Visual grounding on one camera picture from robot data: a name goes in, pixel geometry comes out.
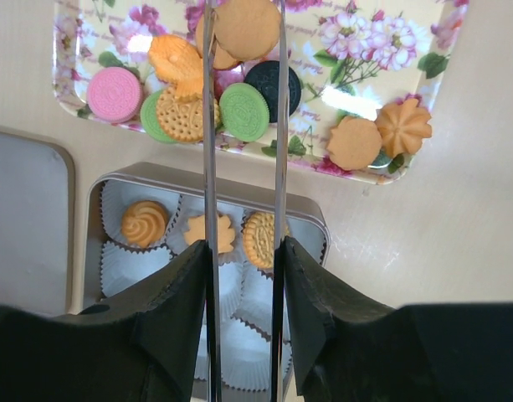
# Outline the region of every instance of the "pink cookie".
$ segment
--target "pink cookie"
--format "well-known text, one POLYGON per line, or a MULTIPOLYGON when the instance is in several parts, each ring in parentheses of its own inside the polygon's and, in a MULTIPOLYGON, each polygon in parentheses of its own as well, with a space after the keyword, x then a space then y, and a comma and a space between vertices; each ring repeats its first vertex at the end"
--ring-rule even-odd
POLYGON ((130 120, 141 108, 139 80, 121 67, 108 67, 96 74, 87 88, 87 102, 92 112, 109 123, 130 120))

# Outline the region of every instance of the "metal rod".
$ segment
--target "metal rod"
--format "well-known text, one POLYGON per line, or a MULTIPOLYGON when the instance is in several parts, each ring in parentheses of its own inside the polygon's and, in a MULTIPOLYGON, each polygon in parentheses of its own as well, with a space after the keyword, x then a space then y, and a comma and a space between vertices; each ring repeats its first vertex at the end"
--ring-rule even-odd
POLYGON ((277 155, 274 179, 274 268, 273 268, 273 327, 271 339, 270 400, 282 402, 282 338, 284 316, 284 268, 286 229, 286 173, 288 169, 288 119, 290 89, 288 47, 285 34, 285 1, 280 0, 280 64, 277 126, 277 155))
POLYGON ((221 332, 218 280, 217 195, 215 193, 215 113, 213 93, 213 0, 206 0, 203 40, 203 130, 204 201, 206 204, 206 241, 209 262, 206 281, 206 319, 208 335, 208 401, 221 401, 221 332))

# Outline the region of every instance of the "floral tray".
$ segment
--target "floral tray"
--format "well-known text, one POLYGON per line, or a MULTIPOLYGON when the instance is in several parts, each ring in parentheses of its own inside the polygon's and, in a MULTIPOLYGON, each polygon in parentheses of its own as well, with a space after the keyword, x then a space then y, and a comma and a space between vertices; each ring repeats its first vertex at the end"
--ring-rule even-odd
MULTIPOLYGON (((290 165, 376 184, 400 178, 411 162, 408 155, 392 161, 380 155, 373 167, 360 171, 340 169, 327 156, 329 129, 347 115, 375 120, 385 103, 411 96, 431 109, 469 0, 285 2, 289 64, 303 86, 300 107, 290 117, 290 165)), ((99 121, 86 104, 92 76, 120 66, 141 80, 147 94, 161 89, 143 39, 170 33, 193 41, 204 0, 57 0, 55 6, 55 96, 73 115, 99 121)), ((278 50, 266 59, 278 59, 278 50)), ((217 71, 216 95, 242 81, 257 63, 217 71)), ((138 120, 117 126, 144 132, 138 120)), ((276 125, 251 143, 219 129, 217 148, 270 159, 275 138, 276 125)))

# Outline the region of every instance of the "orange cookie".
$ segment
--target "orange cookie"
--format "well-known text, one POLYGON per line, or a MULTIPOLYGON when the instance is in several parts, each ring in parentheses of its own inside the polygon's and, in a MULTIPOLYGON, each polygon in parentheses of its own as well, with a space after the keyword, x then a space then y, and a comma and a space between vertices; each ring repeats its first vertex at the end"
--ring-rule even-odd
POLYGON ((139 201, 125 211, 121 233, 130 245, 144 249, 165 234, 167 222, 167 211, 162 205, 154 201, 139 201))
POLYGON ((234 59, 261 59, 279 42, 280 12, 270 0, 229 0, 215 12, 215 37, 234 59))
MULTIPOLYGON (((215 126, 219 119, 219 106, 215 106, 215 126)), ((176 100, 176 88, 168 86, 156 103, 156 116, 162 130, 172 139, 180 142, 198 142, 203 139, 203 102, 200 99, 190 102, 176 100)))
POLYGON ((256 212, 250 216, 243 230, 243 249, 247 259, 262 270, 273 268, 274 215, 256 212))
MULTIPOLYGON (((217 222, 218 253, 229 253, 233 251, 232 243, 236 238, 236 232, 230 227, 231 222, 228 215, 223 215, 217 222)), ((183 234, 187 245, 192 245, 197 240, 206 239, 206 215, 196 216, 187 220, 189 230, 183 234)))
POLYGON ((344 117, 331 129, 326 145, 331 161, 344 170, 367 168, 381 151, 377 126, 367 119, 344 117))
POLYGON ((180 101, 202 99, 203 61, 192 44, 176 35, 156 36, 148 50, 150 64, 160 80, 177 84, 180 101))
POLYGON ((414 154, 422 147, 422 140, 430 138, 432 128, 428 124, 431 115, 424 107, 418 107, 418 99, 411 98, 402 105, 385 105, 375 124, 382 137, 382 147, 389 157, 400 153, 414 154))
MULTIPOLYGON (((204 41, 204 16, 200 18, 197 24, 197 31, 195 32, 195 41, 197 42, 197 49, 200 55, 203 55, 203 41, 204 41)), ((239 64, 234 57, 232 57, 226 50, 221 48, 219 44, 215 47, 215 58, 213 59, 213 68, 216 70, 230 70, 239 64)))

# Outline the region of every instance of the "fish-shaped cookie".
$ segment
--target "fish-shaped cookie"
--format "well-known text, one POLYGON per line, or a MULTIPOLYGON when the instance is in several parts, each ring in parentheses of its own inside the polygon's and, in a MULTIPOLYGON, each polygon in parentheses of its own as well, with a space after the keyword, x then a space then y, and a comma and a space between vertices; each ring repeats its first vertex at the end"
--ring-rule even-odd
POLYGON ((148 50, 160 80, 176 84, 176 99, 193 101, 203 95, 203 60, 192 44, 176 35, 157 36, 148 50))

